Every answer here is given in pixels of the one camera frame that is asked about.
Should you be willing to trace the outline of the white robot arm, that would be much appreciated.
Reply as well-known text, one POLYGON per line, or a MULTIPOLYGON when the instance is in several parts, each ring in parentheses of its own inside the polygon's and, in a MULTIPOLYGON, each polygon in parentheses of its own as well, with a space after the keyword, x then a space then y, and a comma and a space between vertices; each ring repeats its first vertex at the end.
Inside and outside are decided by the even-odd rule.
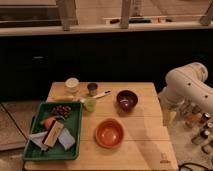
POLYGON ((164 126, 171 121, 170 112, 180 108, 186 100, 213 115, 213 88, 205 84, 207 78, 208 70, 199 62, 172 69, 166 74, 166 86, 158 94, 164 126))

